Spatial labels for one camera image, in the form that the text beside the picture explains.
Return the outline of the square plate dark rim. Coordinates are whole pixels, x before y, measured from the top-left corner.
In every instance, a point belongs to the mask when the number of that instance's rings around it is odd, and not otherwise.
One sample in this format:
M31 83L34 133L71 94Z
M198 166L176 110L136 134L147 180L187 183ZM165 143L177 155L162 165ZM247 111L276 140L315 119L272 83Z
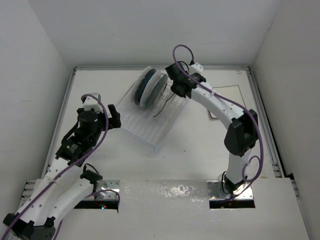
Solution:
M152 117L155 118L158 115L160 115L166 108L166 106L168 106L175 99L176 96L177 95L174 92L166 88L160 96L158 102L154 105Z
M237 85L229 85L229 86L219 86L213 88L219 95L222 95L225 98L228 98L232 101L237 102L238 104L241 104L242 106L246 106L240 86Z

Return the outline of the blue floral round plate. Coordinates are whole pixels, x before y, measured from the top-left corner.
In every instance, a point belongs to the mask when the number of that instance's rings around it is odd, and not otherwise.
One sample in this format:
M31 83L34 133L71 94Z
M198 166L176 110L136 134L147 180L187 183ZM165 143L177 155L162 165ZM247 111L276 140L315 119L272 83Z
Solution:
M163 74L160 78L160 80L157 82L155 87L153 88L147 102L146 102L146 107L150 108L152 107L155 103L158 102L160 96L164 92L166 86L168 83L168 76L166 74Z

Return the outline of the white round plate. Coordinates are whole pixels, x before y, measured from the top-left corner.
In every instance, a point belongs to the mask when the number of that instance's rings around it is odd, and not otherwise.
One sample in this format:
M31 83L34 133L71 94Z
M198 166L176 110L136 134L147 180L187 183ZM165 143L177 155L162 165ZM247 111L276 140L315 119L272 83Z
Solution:
M162 73L160 71L156 70L156 73L150 78L149 82L147 83L138 106L140 106L141 108L146 107L146 103L151 95L151 92L161 77L162 77Z

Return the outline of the clear plastic dish rack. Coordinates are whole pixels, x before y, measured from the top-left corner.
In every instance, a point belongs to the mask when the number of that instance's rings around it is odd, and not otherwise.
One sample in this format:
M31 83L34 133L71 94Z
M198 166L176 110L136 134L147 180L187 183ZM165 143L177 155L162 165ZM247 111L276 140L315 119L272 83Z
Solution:
M170 90L171 85L172 82L167 80L165 90ZM150 151L158 152L188 100L176 96L160 115L153 117L156 103L149 108L136 105L132 99L132 89L133 86L116 105L121 120L121 127L118 130L130 141Z

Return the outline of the red teal floral bowl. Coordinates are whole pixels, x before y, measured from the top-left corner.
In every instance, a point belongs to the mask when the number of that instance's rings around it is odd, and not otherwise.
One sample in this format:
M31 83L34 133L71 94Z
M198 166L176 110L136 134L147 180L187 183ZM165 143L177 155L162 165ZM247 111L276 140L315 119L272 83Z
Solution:
M143 70L142 74L135 81L132 91L131 98L136 105L140 104L140 100L147 83L150 81L151 77L156 73L156 70L152 67L147 67Z

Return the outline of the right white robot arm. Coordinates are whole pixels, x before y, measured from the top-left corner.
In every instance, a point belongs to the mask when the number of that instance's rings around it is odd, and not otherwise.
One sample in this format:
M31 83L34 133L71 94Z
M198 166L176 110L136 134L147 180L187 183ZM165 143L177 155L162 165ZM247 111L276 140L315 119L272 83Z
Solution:
M173 93L199 103L226 128L224 145L229 152L229 160L223 189L234 195L236 190L249 183L246 168L250 163L251 150L258 140L257 113L227 100L198 72L187 75L176 63L166 67L165 71L173 81L170 87Z

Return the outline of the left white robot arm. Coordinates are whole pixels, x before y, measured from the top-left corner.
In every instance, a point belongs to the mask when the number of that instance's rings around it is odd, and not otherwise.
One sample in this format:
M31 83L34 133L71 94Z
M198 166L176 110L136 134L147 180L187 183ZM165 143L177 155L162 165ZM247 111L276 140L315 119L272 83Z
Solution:
M102 143L109 129L121 127L113 104L111 116L100 104L77 109L77 121L61 140L46 175L32 195L3 224L21 240L51 240L63 218L88 196L96 196L103 176L85 167L86 159Z

